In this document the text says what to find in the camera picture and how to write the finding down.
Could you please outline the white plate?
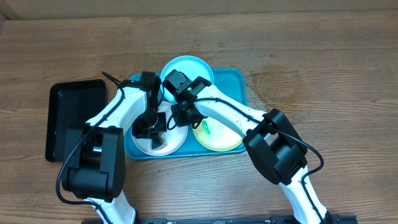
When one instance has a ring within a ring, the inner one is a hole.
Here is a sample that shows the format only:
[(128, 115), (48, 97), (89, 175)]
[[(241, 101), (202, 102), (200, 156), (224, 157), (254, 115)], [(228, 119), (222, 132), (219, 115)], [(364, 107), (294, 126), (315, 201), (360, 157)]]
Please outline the white plate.
[[(171, 128), (175, 124), (173, 119), (169, 121), (172, 115), (171, 105), (172, 105), (171, 103), (163, 101), (158, 107), (158, 112), (165, 112), (166, 128), (167, 127)], [(166, 132), (161, 133), (156, 137), (164, 139), (165, 143), (167, 144), (163, 149), (158, 151), (152, 150), (151, 148), (152, 139), (137, 139), (132, 135), (132, 140), (134, 144), (137, 146), (137, 148), (143, 153), (150, 156), (160, 157), (160, 156), (166, 156), (176, 151), (183, 144), (184, 140), (187, 137), (187, 134), (188, 134), (188, 128), (186, 126), (181, 128), (175, 127), (171, 130), (167, 129)]]

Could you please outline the yellow-green plate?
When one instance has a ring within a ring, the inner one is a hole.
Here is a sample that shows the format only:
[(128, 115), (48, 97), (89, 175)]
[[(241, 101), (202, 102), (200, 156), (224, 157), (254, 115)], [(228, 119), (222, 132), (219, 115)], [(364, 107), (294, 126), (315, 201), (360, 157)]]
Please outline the yellow-green plate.
[(242, 143), (240, 135), (213, 118), (205, 118), (193, 134), (201, 145), (216, 152), (230, 151)]

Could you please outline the light blue plate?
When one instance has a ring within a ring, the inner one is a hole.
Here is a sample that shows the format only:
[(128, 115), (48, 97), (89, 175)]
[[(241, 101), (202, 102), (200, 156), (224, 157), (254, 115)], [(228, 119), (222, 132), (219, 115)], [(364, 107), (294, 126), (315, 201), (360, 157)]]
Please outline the light blue plate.
[(204, 60), (195, 56), (183, 55), (172, 59), (160, 73), (162, 82), (172, 70), (184, 73), (192, 82), (197, 77), (210, 81), (212, 85), (215, 82), (210, 66)]

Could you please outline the dark bow-shaped sponge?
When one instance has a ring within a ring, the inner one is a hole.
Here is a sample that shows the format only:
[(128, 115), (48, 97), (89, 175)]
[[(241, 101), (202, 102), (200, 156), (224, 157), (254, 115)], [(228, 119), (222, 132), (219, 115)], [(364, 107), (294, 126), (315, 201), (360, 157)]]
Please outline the dark bow-shaped sponge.
[(162, 138), (156, 138), (152, 139), (151, 142), (151, 148), (153, 151), (158, 151), (163, 149), (167, 144), (165, 143), (165, 140)]

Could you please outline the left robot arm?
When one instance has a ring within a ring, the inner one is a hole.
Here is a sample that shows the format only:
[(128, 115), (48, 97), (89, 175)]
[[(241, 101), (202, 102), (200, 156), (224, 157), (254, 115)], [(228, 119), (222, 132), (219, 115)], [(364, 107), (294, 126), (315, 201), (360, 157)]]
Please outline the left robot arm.
[(85, 124), (66, 130), (55, 192), (65, 204), (92, 206), (102, 223), (138, 223), (123, 192), (124, 136), (131, 130), (136, 138), (161, 145), (166, 130), (165, 113), (158, 110), (161, 80), (154, 72), (142, 72), (138, 81), (103, 75), (117, 86), (116, 95)]

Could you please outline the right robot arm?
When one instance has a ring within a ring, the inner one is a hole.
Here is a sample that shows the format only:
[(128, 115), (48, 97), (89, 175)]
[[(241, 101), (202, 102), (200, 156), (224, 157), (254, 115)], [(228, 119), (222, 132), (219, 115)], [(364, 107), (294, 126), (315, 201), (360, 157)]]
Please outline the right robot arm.
[(257, 171), (284, 191), (296, 222), (332, 223), (309, 179), (319, 170), (308, 169), (305, 155), (312, 147), (302, 141), (283, 112), (249, 108), (203, 82), (165, 88), (177, 103), (173, 113), (178, 125), (209, 117), (240, 135)]

